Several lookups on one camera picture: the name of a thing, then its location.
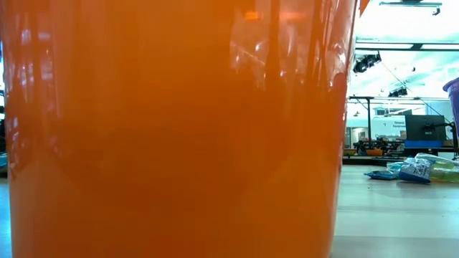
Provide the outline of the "blue white candy bar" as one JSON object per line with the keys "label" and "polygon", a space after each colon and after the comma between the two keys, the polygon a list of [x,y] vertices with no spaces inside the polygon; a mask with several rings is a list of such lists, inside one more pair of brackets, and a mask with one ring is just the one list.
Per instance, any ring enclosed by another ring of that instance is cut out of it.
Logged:
{"label": "blue white candy bar", "polygon": [[398,178],[403,181],[430,183],[432,163],[424,158],[407,158],[402,162]]}
{"label": "blue white candy bar", "polygon": [[397,179],[397,174],[391,171],[388,171],[388,170],[371,171],[371,172],[365,173],[364,175],[374,180],[391,181],[391,180]]}

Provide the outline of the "purple plastic basket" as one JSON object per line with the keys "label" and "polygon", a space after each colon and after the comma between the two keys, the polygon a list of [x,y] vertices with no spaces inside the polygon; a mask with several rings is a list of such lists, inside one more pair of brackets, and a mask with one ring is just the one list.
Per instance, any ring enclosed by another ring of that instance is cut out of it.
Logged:
{"label": "purple plastic basket", "polygon": [[450,104],[453,110],[455,125],[459,131],[459,77],[447,82],[443,86],[443,90],[448,94]]}

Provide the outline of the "orange plastic basket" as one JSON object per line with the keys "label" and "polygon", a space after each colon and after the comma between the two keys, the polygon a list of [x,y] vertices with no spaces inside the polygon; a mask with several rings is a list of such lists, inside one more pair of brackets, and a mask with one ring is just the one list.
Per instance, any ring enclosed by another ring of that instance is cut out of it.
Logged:
{"label": "orange plastic basket", "polygon": [[329,258],[361,0],[0,0],[12,258]]}

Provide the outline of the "black pole stand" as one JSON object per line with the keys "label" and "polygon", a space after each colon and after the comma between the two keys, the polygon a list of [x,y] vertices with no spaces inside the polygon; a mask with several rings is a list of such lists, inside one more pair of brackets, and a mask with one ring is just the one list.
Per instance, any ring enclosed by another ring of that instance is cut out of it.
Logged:
{"label": "black pole stand", "polygon": [[356,100],[357,102],[361,102],[362,100],[366,100],[366,104],[363,106],[366,108],[367,112],[367,128],[368,128],[368,147],[370,149],[373,148],[373,140],[372,140],[372,118],[371,118],[371,101],[374,97],[371,96],[351,96],[349,100]]}

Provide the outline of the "cluttered robot workstation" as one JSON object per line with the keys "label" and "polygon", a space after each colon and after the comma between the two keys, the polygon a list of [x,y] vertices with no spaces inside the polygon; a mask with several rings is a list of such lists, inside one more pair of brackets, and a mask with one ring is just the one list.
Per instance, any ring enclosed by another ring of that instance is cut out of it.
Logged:
{"label": "cluttered robot workstation", "polygon": [[[356,153],[359,156],[368,156],[366,154],[366,149],[370,149],[368,147],[367,140],[359,140],[353,144],[353,147],[356,149]],[[386,140],[384,138],[377,138],[376,140],[373,139],[373,148],[372,149],[382,149],[383,156],[377,157],[398,157],[404,154],[404,141],[403,140]]]}

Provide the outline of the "white sign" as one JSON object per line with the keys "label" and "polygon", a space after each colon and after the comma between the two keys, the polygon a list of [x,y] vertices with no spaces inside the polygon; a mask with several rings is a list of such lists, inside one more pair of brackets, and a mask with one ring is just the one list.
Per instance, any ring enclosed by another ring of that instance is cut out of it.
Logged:
{"label": "white sign", "polygon": [[406,131],[405,116],[375,117],[371,121],[372,137],[401,136]]}

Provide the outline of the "black monitor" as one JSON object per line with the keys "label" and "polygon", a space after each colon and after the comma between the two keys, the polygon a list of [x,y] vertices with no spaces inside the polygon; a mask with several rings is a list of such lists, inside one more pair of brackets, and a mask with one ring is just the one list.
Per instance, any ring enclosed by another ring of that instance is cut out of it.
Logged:
{"label": "black monitor", "polygon": [[441,148],[446,140],[442,115],[406,115],[406,148]]}

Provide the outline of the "ceiling light fixture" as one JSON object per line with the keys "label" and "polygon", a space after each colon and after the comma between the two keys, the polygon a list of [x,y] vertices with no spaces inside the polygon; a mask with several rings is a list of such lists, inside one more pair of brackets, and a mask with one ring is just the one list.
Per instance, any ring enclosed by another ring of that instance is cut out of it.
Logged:
{"label": "ceiling light fixture", "polygon": [[380,6],[396,6],[396,7],[416,7],[416,8],[434,8],[433,16],[437,16],[441,12],[441,2],[425,2],[424,0],[399,0],[399,1],[380,1]]}

